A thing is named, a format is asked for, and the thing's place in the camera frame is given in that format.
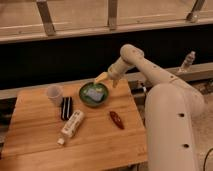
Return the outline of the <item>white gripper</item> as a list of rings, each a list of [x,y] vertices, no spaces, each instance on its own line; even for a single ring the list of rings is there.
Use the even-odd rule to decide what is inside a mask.
[[[119,82],[125,73],[128,70],[133,69],[134,66],[122,58],[118,58],[107,70],[107,72],[102,72],[99,76],[97,76],[94,80],[94,83],[100,83],[104,80],[107,80],[108,77],[113,80],[113,88],[116,88]]]

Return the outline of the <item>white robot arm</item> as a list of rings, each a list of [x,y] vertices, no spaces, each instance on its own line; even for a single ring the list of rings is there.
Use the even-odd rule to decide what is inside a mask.
[[[95,81],[117,84],[133,67],[152,84],[145,100],[149,171],[199,171],[191,118],[204,112],[203,95],[131,44],[121,47],[118,60]]]

